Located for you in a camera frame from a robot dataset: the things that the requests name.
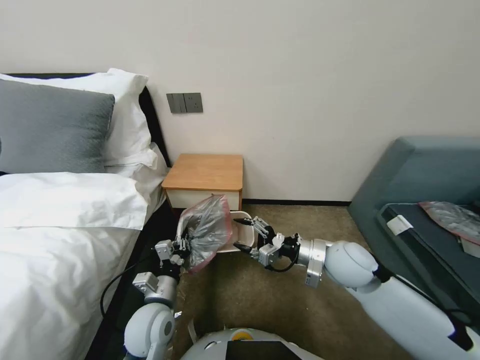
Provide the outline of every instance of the light switch panel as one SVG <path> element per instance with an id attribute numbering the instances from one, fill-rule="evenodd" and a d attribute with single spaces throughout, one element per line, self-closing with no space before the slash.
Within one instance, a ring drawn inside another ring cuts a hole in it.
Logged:
<path id="1" fill-rule="evenodd" d="M 168 93 L 166 98 L 172 114 L 181 114 L 187 112 L 184 95 L 182 93 Z"/>
<path id="2" fill-rule="evenodd" d="M 199 92 L 186 92 L 183 94 L 187 113 L 203 113 L 202 96 Z"/>

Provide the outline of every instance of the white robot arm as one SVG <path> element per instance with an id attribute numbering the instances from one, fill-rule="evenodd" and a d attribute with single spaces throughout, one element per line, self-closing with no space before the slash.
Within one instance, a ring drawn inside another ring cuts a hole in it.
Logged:
<path id="1" fill-rule="evenodd" d="M 480 359 L 480 336 L 438 308 L 421 290 L 392 274 L 361 245 L 303 240 L 298 234 L 275 234 L 262 219 L 241 219 L 263 238 L 250 255 L 267 269 L 279 256 L 307 267 L 305 283 L 316 288 L 322 270 L 355 297 L 365 312 L 414 358 L 422 360 Z M 248 249 L 238 246 L 240 250 Z"/>

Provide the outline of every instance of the baseboard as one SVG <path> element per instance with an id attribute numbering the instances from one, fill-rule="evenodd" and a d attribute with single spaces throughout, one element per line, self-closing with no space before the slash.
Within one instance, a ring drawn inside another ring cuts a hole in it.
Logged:
<path id="1" fill-rule="evenodd" d="M 254 205 L 311 205 L 347 207 L 350 205 L 351 201 L 242 199 L 241 203 Z"/>

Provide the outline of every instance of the black headboard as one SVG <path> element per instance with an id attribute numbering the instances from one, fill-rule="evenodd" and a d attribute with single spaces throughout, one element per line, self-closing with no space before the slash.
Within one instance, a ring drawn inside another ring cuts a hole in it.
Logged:
<path id="1" fill-rule="evenodd" d="M 9 75 L 16 78 L 71 79 L 71 78 L 81 78 L 91 74 L 90 73 L 14 73 Z M 155 111 L 155 106 L 147 87 L 145 87 L 141 92 L 140 96 L 138 97 L 138 102 L 140 104 L 141 110 L 145 114 L 146 122 L 148 124 L 148 130 L 150 131 L 150 135 L 151 135 L 151 141 L 155 142 L 158 145 L 158 148 L 160 149 L 161 154 L 165 159 L 166 165 L 170 168 L 172 165 L 170 163 L 169 154 L 167 153 L 167 147 L 165 146 L 162 129 L 160 128 L 159 118 L 157 116 L 157 112 Z"/>

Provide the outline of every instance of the clear plastic bag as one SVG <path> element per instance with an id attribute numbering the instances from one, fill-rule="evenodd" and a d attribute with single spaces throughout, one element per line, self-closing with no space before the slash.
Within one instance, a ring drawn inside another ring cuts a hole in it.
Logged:
<path id="1" fill-rule="evenodd" d="M 445 230 L 480 245 L 480 216 L 476 213 L 444 201 L 424 201 L 419 205 Z"/>
<path id="2" fill-rule="evenodd" d="M 180 215 L 175 239 L 185 239 L 189 245 L 190 256 L 183 267 L 190 273 L 203 269 L 232 239 L 232 218 L 227 197 L 212 195 L 185 209 Z"/>

